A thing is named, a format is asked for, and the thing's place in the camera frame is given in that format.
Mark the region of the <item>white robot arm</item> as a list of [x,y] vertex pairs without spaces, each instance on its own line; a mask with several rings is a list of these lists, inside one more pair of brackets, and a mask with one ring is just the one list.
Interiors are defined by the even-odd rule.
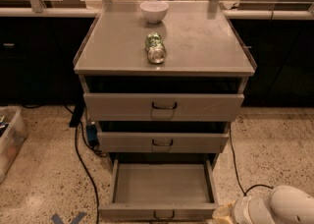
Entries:
[[217,208],[215,224],[314,224],[314,197],[287,185],[267,196],[242,196]]

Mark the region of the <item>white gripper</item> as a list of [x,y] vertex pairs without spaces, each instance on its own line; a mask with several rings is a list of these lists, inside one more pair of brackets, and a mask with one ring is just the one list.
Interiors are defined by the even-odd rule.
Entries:
[[276,224],[268,196],[243,196],[214,210],[215,224]]

